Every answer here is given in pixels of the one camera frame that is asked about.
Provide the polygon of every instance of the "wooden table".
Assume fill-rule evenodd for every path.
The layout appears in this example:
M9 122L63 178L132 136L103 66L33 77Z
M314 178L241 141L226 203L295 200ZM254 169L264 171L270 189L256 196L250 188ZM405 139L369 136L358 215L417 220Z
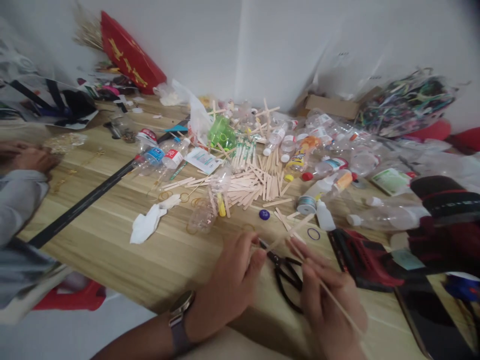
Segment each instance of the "wooden table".
M187 116L180 107L163 107L155 98L150 98L140 105L152 113L162 113L163 118L153 119L151 113L129 113L140 126L148 126L154 131L170 128ZM110 104L100 104L100 109L112 110ZM113 140L110 132L101 125L111 114L100 114L82 131L88 135L84 145L67 154L61 164L51 174L50 184L64 178L68 171L76 169L79 164L91 158L101 148L105 154L96 158L72 176L57 194L50 189L40 208L29 224L19 234L25 241L30 240L48 224L76 204L90 191L99 186L108 177L130 161L137 153L134 144L122 140ZM2 136L22 138L41 142L52 133L65 132L63 129L36 128L4 131ZM188 164L176 180L203 175ZM190 202L169 210L158 226L156 232L143 244L129 244L132 223L138 214L145 214L154 203L153 196L147 197L152 187L153 177L126 176L98 201L75 218L57 236L51 239L42 250L85 274L95 281L126 295L131 300L157 313L164 312L185 289L196 288L207 281L213 266L221 252L224 241L228 241L242 229L253 225L262 238L273 242L285 236L283 225L275 216L268 221L259 218L258 212L263 201L255 201L246 211L234 206L230 219L218 218L210 234L190 235L186 224L192 213ZM295 180L284 198L295 199L308 188L308 184ZM367 194L379 194L373 187L359 190L351 187L350 193L356 200L353 206L361 207L361 198ZM186 190L177 187L174 194ZM205 189L199 188L190 200L203 196ZM285 215L295 211L294 202L279 205ZM342 200L329 203L339 227L347 227L345 215L348 213ZM316 228L321 234L319 241L310 240L307 235L309 227ZM371 240L388 246L387 235L375 231L360 230ZM299 231L308 245L332 259L335 257L328 237L312 221ZM287 255L284 245L276 251ZM445 293L438 279L433 278L435 288L464 337L472 345L472 331L455 301ZM359 290L361 300L369 316L367 339L371 343L376 359L424 359L419 350L407 321L400 309L397 299L391 293L379 293ZM267 262L261 273L257 300L232 327L254 341L294 358L310 358L312 344L308 336L308 327L304 319L294 313L282 298L273 274L272 264Z

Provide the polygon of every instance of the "gray sleeve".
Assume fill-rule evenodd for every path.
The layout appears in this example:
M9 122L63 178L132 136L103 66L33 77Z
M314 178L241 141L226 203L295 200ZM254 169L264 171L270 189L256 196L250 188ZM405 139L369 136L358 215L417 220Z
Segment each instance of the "gray sleeve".
M0 248L30 219L49 185L47 177L35 170L13 170L0 179Z

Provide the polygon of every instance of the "cardboard box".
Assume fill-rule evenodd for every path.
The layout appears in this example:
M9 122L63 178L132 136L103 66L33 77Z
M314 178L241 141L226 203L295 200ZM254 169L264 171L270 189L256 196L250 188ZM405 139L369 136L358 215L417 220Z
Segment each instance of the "cardboard box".
M319 108L329 115L336 115L348 120L355 119L360 104L355 101L331 99L304 92L296 101L298 115L307 116L310 110Z

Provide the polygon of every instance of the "person's hand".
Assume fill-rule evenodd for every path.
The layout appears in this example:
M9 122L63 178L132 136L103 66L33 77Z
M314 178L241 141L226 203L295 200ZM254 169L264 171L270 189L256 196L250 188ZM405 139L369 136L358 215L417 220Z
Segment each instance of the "person's hand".
M185 315L185 331L192 343L200 343L238 318L254 302L266 253L257 249L250 257L254 232L226 240L208 283L197 291Z
M306 259L302 265L301 308L326 357L329 360L363 359L357 333L320 285L322 280L359 329L365 332L368 316L360 303L355 281L346 272L335 271L328 259L313 254L303 242L295 238L290 241Z
M14 157L20 154L23 150L36 147L37 146L32 143L21 140L1 141L0 155L5 157Z
M13 159L12 167L14 170L36 170L46 174L58 163L58 159L50 154L49 148L44 147L40 150L29 147Z

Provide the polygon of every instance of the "wristwatch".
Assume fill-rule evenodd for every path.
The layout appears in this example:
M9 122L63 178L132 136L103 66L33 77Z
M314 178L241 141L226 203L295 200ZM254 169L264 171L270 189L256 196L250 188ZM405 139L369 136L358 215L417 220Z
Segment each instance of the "wristwatch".
M184 316L195 300L195 291L189 290L183 293L171 306L170 326L173 335L173 349L175 356L181 355L190 350L193 344L190 342L184 327Z

